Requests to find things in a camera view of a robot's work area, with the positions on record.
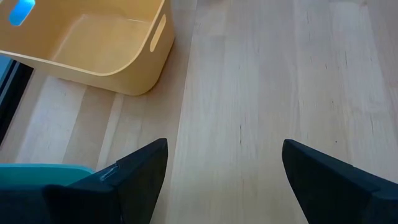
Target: blue object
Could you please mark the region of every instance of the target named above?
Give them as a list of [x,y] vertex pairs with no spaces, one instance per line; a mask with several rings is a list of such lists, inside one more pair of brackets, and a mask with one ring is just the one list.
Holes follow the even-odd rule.
[[34,6],[35,0],[19,0],[15,8],[11,11],[8,20],[13,26],[20,26]]

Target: dark door frame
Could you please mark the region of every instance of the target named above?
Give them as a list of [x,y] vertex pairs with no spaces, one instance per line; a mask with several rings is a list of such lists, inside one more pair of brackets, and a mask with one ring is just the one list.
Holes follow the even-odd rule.
[[6,136],[32,72],[33,68],[10,60],[0,76],[0,143]]

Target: teal bin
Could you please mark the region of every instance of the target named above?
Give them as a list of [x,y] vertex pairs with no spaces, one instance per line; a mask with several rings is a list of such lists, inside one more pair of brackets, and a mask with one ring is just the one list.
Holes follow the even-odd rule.
[[47,185],[68,186],[94,174],[94,170],[74,165],[0,164],[0,186]]

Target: floor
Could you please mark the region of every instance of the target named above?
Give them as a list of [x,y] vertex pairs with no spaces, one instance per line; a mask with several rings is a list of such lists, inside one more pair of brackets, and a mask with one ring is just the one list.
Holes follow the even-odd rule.
[[0,162],[102,169],[169,140],[153,223],[306,223],[281,149],[296,139],[398,182],[395,0],[174,0],[148,94],[36,71]]

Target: basket handle hole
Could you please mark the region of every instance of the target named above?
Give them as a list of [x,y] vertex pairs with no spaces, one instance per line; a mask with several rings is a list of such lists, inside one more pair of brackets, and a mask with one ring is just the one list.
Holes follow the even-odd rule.
[[156,28],[155,34],[154,34],[154,36],[152,38],[152,41],[150,42],[149,50],[151,52],[153,52],[155,50],[156,45],[157,45],[157,43],[158,43],[158,41],[160,39],[160,35],[162,34],[163,29],[164,29],[164,27],[166,25],[166,22],[167,22],[166,15],[164,14],[162,16],[162,19],[159,22],[159,25]]

